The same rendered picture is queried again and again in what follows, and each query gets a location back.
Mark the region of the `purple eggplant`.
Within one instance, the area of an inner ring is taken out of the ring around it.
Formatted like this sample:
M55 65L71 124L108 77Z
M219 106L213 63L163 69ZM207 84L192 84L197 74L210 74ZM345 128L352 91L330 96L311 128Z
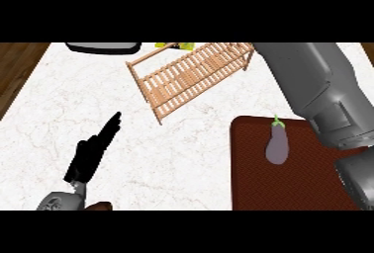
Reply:
M275 165L283 165L290 156L287 128L280 118L271 123L271 139L266 146L266 159Z

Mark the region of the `yellow green object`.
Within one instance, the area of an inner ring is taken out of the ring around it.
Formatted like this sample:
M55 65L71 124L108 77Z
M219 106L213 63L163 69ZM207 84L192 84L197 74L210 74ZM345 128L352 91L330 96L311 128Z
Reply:
M164 47L167 45L167 42L157 42L155 47ZM184 50L194 50L194 42L179 42L172 46L175 49L184 49Z

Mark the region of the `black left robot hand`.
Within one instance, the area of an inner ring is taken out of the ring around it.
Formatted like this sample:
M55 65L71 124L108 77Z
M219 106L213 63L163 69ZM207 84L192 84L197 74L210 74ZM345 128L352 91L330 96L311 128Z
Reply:
M77 143L76 154L68 165L64 180L87 183L96 172L104 152L110 146L116 133L120 130L121 113L117 112L107 122L99 134L95 134L89 140Z

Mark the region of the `dark red tray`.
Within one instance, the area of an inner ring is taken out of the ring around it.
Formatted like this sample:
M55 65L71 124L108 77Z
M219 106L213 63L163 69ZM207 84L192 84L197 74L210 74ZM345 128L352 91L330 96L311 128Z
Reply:
M271 118L240 116L231 123L231 192L237 211L355 211L334 161L365 151L321 145L311 124L287 120L290 156L284 164L266 159Z

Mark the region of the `black and grey appliance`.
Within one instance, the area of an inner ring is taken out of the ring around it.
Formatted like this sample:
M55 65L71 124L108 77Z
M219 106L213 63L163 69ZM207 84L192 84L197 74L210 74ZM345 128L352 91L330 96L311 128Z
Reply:
M141 50L139 42L68 42L71 51L93 54L133 54Z

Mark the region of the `brown rounded object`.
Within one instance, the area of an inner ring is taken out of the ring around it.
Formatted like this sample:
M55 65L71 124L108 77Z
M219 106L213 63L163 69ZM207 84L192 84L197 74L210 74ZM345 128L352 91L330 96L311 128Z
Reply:
M98 202L86 208L87 211L111 211L113 205L110 202Z

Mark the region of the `wooden slatted tiered shelf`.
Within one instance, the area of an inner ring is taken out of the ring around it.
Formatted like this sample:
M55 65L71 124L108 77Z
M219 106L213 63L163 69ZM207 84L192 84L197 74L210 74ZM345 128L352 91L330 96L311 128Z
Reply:
M158 121L240 69L247 70L255 53L250 42L209 42L141 77L135 66L175 45L169 42L126 63Z

